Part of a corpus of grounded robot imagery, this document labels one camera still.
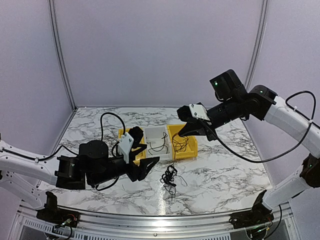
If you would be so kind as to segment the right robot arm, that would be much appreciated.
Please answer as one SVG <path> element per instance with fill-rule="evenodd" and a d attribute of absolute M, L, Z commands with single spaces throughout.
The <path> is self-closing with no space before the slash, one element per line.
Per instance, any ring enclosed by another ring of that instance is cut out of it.
<path fill-rule="evenodd" d="M 264 85 L 257 85 L 247 91 L 232 69 L 211 79 L 210 84 L 220 103 L 210 109 L 201 103 L 180 107 L 177 116 L 185 122 L 178 133 L 180 137 L 206 136 L 208 141 L 219 141 L 217 128 L 235 119 L 248 120 L 254 116 L 278 127 L 309 151 L 308 157 L 296 171 L 275 187 L 258 195 L 247 214 L 252 224 L 260 223 L 267 213 L 290 198 L 320 186 L 320 127 L 313 122 L 312 117 L 304 116 Z"/>

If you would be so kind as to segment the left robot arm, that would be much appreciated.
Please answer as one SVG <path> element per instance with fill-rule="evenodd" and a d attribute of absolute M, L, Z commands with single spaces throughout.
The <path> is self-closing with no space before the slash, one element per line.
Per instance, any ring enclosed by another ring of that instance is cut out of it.
<path fill-rule="evenodd" d="M 139 150 L 124 156 L 109 157 L 109 148 L 102 140 L 91 140 L 79 146 L 76 156 L 57 153 L 40 158 L 32 152 L 0 142 L 0 186 L 21 198 L 35 210 L 42 210 L 53 223 L 63 219 L 63 211 L 47 203 L 49 195 L 21 178 L 31 177 L 65 190 L 97 189 L 99 185 L 123 175 L 132 181 L 142 181 L 159 162 L 159 157 L 134 162 Z"/>

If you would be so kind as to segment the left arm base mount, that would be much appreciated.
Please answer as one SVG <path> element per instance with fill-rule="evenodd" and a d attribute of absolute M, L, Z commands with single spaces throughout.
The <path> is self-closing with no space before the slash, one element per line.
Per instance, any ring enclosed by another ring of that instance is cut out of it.
<path fill-rule="evenodd" d="M 36 218 L 57 226 L 68 225 L 76 228 L 79 223 L 80 213 L 58 207 L 58 199 L 52 192 L 46 191 L 45 195 L 46 202 L 42 209 L 37 210 Z"/>

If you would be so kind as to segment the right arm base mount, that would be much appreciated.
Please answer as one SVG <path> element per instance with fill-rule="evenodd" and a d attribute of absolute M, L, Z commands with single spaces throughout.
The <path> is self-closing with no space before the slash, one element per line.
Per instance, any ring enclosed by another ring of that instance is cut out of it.
<path fill-rule="evenodd" d="M 230 215 L 229 223 L 234 229 L 247 228 L 274 220 L 272 210 L 263 205 L 263 196 L 267 190 L 262 191 L 255 199 L 250 210 L 234 212 Z"/>

